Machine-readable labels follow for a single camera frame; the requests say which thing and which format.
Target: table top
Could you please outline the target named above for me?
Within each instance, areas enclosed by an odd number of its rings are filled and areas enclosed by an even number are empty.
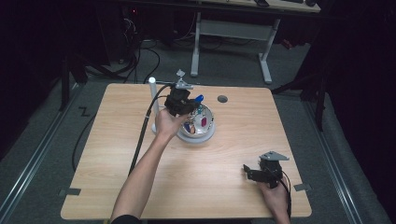
[[[201,0],[207,3],[220,3],[225,5],[245,6],[245,7],[258,7],[254,0]],[[305,3],[293,3],[282,0],[265,0],[270,9],[282,9],[300,12],[320,12],[320,7],[315,4],[313,7],[307,6]]]
[[[168,94],[169,88],[163,91]],[[275,151],[291,185],[302,184],[276,104],[265,88],[194,86],[191,98],[203,94],[214,114],[216,130],[202,144],[175,137],[160,161],[143,219],[254,218],[271,213],[256,183],[247,180],[243,164],[260,169],[259,156]],[[220,103],[218,96],[228,98]],[[151,101],[149,85],[110,84],[99,107],[61,215],[64,219],[110,218],[127,178],[144,117]],[[164,98],[159,99],[163,105]],[[139,159],[154,138],[151,113]],[[293,217],[308,217],[305,191],[291,188]]]

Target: black cable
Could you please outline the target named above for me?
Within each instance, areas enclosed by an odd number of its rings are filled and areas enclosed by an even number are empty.
[[[133,71],[134,71],[134,83],[137,83],[137,81],[136,81],[136,76],[137,76],[136,70],[137,70],[137,65],[138,65],[139,62],[140,62],[140,48],[141,48],[141,46],[142,46],[142,44],[140,43],[139,48],[138,48],[138,56],[137,56],[137,58],[136,58],[136,55],[134,55],[134,61],[135,61],[134,67],[133,67],[133,68],[131,69],[131,71],[128,73],[128,75],[127,75],[126,78],[124,79],[123,83],[126,83],[126,82],[128,81],[128,78],[129,78],[129,76],[132,74]]]
[[[131,168],[129,169],[129,174],[132,172],[132,170],[134,169],[134,166],[136,165],[137,157],[139,156],[140,148],[142,147],[143,139],[145,137],[145,132],[148,127],[149,115],[151,114],[151,108],[154,105],[154,102],[159,98],[158,96],[160,95],[161,91],[163,91],[166,87],[170,87],[172,85],[174,85],[174,84],[165,84],[164,86],[162,86],[158,90],[157,94],[154,96],[154,98],[151,101],[151,104],[148,107],[148,112],[146,113],[145,120],[143,121],[142,130],[140,131],[140,136],[139,136],[139,141],[137,142],[136,151],[134,152],[134,159],[132,160]]]
[[[226,38],[224,38],[223,41],[224,41],[225,43],[233,44],[233,45],[237,45],[237,46],[245,46],[245,45],[250,44],[251,42],[257,42],[257,40],[249,39],[249,40],[246,41],[245,43],[237,43],[237,42],[233,42],[233,41],[227,40]]]
[[[281,178],[277,178],[277,176],[274,174],[274,172],[272,170],[270,170],[268,167],[265,166],[265,169],[267,169],[270,174],[277,180],[280,182],[280,184],[282,184],[282,186],[285,188],[286,192],[288,193],[288,216],[289,219],[291,219],[291,183],[290,183],[290,179],[288,177],[288,175],[286,175],[285,172],[282,171],[282,173],[286,176],[286,178],[288,179],[289,182],[289,187],[286,186],[286,184],[283,182],[283,180]]]
[[[180,43],[178,43],[177,41],[179,41],[179,42],[188,42],[189,44],[186,44],[186,45],[184,45],[184,44],[180,44]],[[194,40],[192,40],[192,41],[189,41],[189,39],[188,38],[185,38],[185,39],[182,39],[182,40],[174,40],[174,44],[176,44],[176,45],[179,45],[179,46],[181,46],[181,47],[189,47],[189,46],[192,46],[192,45],[194,45]]]
[[[204,38],[201,37],[199,47],[201,49],[208,49],[208,50],[218,49],[223,45],[223,39],[224,38],[220,36],[205,36]],[[218,45],[215,46],[214,48],[206,48],[204,46],[204,44],[215,44],[215,43],[218,43]]]
[[[190,26],[189,31],[187,31],[187,33],[186,33],[185,35],[183,35],[181,38],[174,39],[173,42],[174,42],[175,44],[179,45],[179,44],[177,43],[177,41],[179,41],[179,40],[185,40],[185,39],[189,39],[189,38],[191,38],[191,37],[195,37],[195,35],[190,35],[190,33],[191,33],[192,28],[194,27],[194,24],[196,23],[196,22],[195,22],[196,17],[197,17],[197,13],[195,12],[195,13],[194,13],[194,17],[192,18],[192,22],[191,22],[191,26]]]
[[[90,123],[93,121],[93,119],[96,117],[96,114],[94,114],[91,119],[88,121],[88,123],[85,125],[84,129],[81,131],[81,133],[79,134],[78,140],[75,144],[75,147],[73,149],[73,154],[72,154],[72,167],[73,167],[73,171],[75,172],[77,170],[77,166],[75,163],[75,157],[76,157],[76,151],[77,151],[77,146],[79,141],[81,140],[82,135],[85,133],[85,130],[88,128],[88,126],[90,125]]]
[[[151,74],[158,68],[158,66],[160,65],[160,55],[157,53],[157,52],[155,52],[154,50],[152,50],[152,49],[147,49],[147,50],[149,50],[149,51],[151,51],[151,52],[153,52],[153,53],[155,53],[156,55],[157,55],[157,57],[158,57],[158,62],[157,62],[157,65],[154,67],[154,69],[150,72],[150,73],[148,73],[147,75],[146,75],[146,77],[145,77],[145,79],[143,80],[143,84],[146,84],[146,82],[149,80],[149,76],[151,76]]]
[[[140,62],[140,56],[141,54],[141,48],[142,48],[142,43],[139,46],[138,49],[138,56],[137,56],[137,61]],[[134,84],[137,84],[137,67],[134,69]]]
[[[77,56],[80,60],[82,60],[85,64],[90,65],[90,66],[93,67],[95,70],[97,70],[97,71],[100,72],[100,73],[95,73],[95,72],[93,72],[93,71],[91,71],[91,70],[89,70],[89,69],[86,68],[86,71],[87,71],[88,73],[90,73],[90,74],[97,75],[97,76],[104,75],[104,76],[111,77],[111,78],[115,78],[115,79],[125,79],[125,77],[121,77],[121,76],[119,76],[119,74],[124,73],[124,72],[130,70],[131,68],[134,69],[135,65],[137,64],[137,62],[134,60],[134,59],[135,59],[134,50],[137,49],[137,45],[140,45],[140,44],[141,44],[141,41],[140,41],[140,40],[143,38],[143,34],[144,34],[143,30],[140,31],[140,32],[138,32],[138,33],[136,34],[135,38],[134,38],[135,41],[134,41],[134,42],[132,43],[132,45],[129,47],[128,54],[131,55],[131,56],[130,56],[131,59],[130,59],[128,65],[125,66],[125,67],[123,67],[123,68],[121,68],[121,69],[118,70],[118,71],[115,71],[115,72],[112,72],[112,71],[110,71],[110,70],[104,68],[104,67],[101,66],[101,65],[97,65],[97,64],[95,64],[95,63],[90,62],[88,59],[86,59],[86,58],[83,57],[82,55],[76,54],[76,56]]]

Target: black sleeve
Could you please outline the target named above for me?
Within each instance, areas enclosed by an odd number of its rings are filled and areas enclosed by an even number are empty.
[[[123,215],[116,217],[111,224],[140,224],[140,220],[137,217],[131,215]]]

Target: metal rail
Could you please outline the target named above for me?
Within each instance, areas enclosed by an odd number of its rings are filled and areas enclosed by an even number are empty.
[[[337,162],[335,161],[332,151],[330,149],[329,144],[327,143],[327,140],[323,134],[323,132],[320,132],[318,130],[318,126],[316,125],[315,122],[315,109],[309,102],[303,102],[303,106],[305,109],[305,112],[309,115],[309,120],[316,130],[316,134],[318,137],[319,142],[321,143],[321,149],[323,153],[323,158],[326,162],[326,166],[329,169],[329,174],[332,178],[332,182],[334,183],[335,189],[338,193],[338,197],[340,198],[340,201],[342,205],[344,206],[344,209],[346,211],[346,215],[349,219],[350,223],[363,223],[361,220],[361,215],[359,214],[358,208],[356,207],[352,195],[349,191],[349,188],[344,181],[343,176],[341,175],[340,170],[338,169]]]
[[[47,132],[45,133],[43,139],[41,140],[40,144],[35,150],[32,158],[29,160],[25,168],[23,169],[21,175],[19,176],[18,180],[16,181],[14,187],[9,192],[6,199],[3,201],[0,207],[0,223],[6,224],[9,218],[12,215],[12,212],[17,207],[18,202],[20,201],[23,193],[28,188],[30,182],[32,181],[35,173],[37,172],[38,168],[41,165],[41,162],[44,160],[45,156],[47,155],[48,151],[50,150],[50,143],[52,141],[53,136],[59,129],[62,121],[64,120],[67,111],[70,108],[70,105],[73,101],[77,98],[82,90],[81,85],[75,84],[72,89],[72,98],[67,107],[63,111],[59,111],[55,120],[51,123]]]

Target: tape strip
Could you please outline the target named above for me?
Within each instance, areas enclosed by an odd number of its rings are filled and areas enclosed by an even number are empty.
[[[296,191],[300,191],[300,190],[309,191],[312,188],[311,188],[311,186],[309,184],[299,184],[299,185],[294,185],[294,189]]]
[[[60,189],[58,196],[63,197],[65,195],[79,195],[81,189]]]

